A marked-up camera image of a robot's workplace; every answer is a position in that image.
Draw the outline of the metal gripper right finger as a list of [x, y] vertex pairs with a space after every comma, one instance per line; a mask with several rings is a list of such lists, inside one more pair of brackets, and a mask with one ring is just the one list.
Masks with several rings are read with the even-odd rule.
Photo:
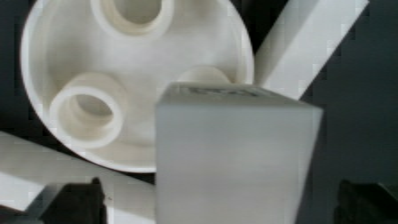
[[398, 224], [398, 185], [339, 182], [334, 224]]

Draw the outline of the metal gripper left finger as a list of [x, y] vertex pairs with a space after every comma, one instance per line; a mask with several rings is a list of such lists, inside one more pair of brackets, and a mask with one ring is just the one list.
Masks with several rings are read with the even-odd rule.
[[26, 208], [26, 224], [108, 224], [101, 181], [51, 183]]

